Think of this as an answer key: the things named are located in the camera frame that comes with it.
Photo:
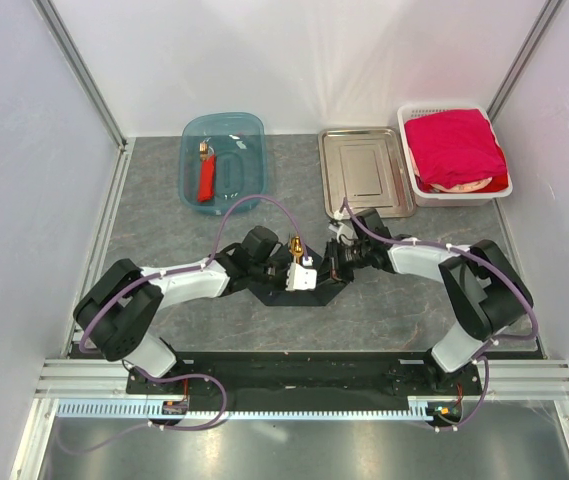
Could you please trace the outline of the black paper napkin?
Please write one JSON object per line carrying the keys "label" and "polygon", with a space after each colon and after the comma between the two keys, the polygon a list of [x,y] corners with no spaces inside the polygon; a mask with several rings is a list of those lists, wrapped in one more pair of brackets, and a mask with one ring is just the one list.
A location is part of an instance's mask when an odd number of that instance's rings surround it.
{"label": "black paper napkin", "polygon": [[[328,267],[328,261],[317,255],[314,251],[310,253],[313,259],[313,268],[318,272],[321,268]],[[337,295],[317,295],[316,287],[311,291],[284,291],[275,295],[267,295],[263,284],[265,282],[255,281],[249,285],[249,291],[257,297],[260,302],[269,307],[324,307],[329,305]]]}

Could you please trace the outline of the gold spoon green handle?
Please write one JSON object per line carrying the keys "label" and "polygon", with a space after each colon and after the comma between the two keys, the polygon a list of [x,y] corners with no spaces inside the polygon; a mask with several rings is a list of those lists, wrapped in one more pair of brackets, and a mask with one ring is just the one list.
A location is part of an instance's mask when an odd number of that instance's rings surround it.
{"label": "gold spoon green handle", "polygon": [[300,264],[305,256],[305,250],[301,238],[299,236],[293,236],[289,240],[289,251],[292,259]]}

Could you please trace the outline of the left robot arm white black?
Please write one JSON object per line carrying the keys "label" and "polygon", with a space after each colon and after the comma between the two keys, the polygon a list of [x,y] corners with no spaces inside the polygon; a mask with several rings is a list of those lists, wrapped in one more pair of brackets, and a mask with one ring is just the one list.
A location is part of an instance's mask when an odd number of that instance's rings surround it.
{"label": "left robot arm white black", "polygon": [[73,310],[84,331],[81,351],[88,352],[91,343],[107,361],[124,360],[145,371],[160,392],[175,392],[184,371],[170,345],[149,332],[157,312],[251,285],[273,284],[283,290],[290,265],[303,254],[297,236],[282,243],[273,231],[257,226],[242,241],[191,264],[142,268],[128,258],[118,260]]}

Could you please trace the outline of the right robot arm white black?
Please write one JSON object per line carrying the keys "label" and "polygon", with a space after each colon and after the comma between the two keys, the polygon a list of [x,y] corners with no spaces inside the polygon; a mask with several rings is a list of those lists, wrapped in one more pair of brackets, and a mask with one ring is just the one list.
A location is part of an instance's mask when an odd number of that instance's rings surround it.
{"label": "right robot arm white black", "polygon": [[326,245],[324,268],[334,284],[348,284],[354,271],[375,268],[443,285],[456,322],[425,354],[422,381],[431,392],[447,392],[458,372],[508,335],[527,316],[531,338],[538,332],[533,298],[500,247],[491,240],[451,245],[394,237],[375,209],[355,214],[348,206],[332,214],[335,238]]}

